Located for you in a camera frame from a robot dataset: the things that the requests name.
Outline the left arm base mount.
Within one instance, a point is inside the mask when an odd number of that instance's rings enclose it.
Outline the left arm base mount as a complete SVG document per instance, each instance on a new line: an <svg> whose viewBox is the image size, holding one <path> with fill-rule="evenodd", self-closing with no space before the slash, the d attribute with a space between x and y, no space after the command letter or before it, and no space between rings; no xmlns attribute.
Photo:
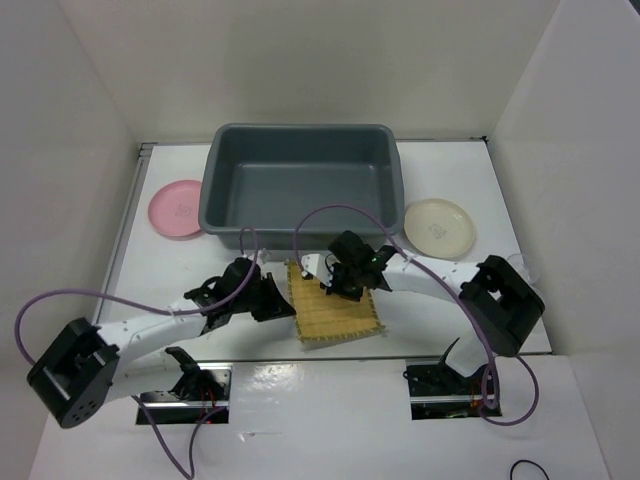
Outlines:
<svg viewBox="0 0 640 480"><path fill-rule="evenodd" d="M232 365L205 362L200 369L207 372L209 380L191 386L189 392L152 391L140 395L156 424L195 425L204 417L206 424L229 422Z"/></svg>

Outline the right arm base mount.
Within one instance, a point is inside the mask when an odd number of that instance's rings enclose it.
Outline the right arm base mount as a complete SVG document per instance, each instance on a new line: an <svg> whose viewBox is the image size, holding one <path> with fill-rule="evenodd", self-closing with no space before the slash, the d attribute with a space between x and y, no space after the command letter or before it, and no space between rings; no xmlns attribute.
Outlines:
<svg viewBox="0 0 640 480"><path fill-rule="evenodd" d="M409 361L402 374L406 381L413 420L479 418L482 405L481 366L465 378L442 362Z"/></svg>

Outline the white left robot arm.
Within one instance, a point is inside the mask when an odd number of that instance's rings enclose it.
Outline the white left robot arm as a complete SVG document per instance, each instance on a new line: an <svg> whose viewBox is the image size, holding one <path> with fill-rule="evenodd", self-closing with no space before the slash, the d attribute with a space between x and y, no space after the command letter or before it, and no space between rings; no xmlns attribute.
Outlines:
<svg viewBox="0 0 640 480"><path fill-rule="evenodd" d="M227 325L237 314L265 322L292 317L295 309L271 274L238 257L163 314L101 326L84 318L69 322L26 380L64 429L84 423L110 401L148 392L211 407L223 387L179 344Z"/></svg>

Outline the woven bamboo mat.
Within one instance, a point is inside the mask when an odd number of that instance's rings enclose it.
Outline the woven bamboo mat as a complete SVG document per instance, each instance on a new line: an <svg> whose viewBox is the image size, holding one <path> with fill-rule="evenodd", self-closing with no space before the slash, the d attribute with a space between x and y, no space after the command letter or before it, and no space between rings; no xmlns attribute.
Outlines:
<svg viewBox="0 0 640 480"><path fill-rule="evenodd" d="M289 302L296 310L294 325L301 343L354 341L385 330L368 290L359 302L326 295L318 280L303 279L295 262L289 261L286 266Z"/></svg>

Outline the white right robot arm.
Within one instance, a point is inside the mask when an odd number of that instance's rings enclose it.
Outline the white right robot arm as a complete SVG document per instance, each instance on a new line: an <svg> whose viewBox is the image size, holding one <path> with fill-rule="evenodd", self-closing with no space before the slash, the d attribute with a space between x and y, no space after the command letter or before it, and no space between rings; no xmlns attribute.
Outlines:
<svg viewBox="0 0 640 480"><path fill-rule="evenodd" d="M438 381L450 393L463 391L497 356L514 357L543 316L539 294L504 258L460 263L414 256L385 245L374 250L346 231L328 251L336 258L326 292L358 301L364 290L410 292L459 306L473 332L454 341L441 357Z"/></svg>

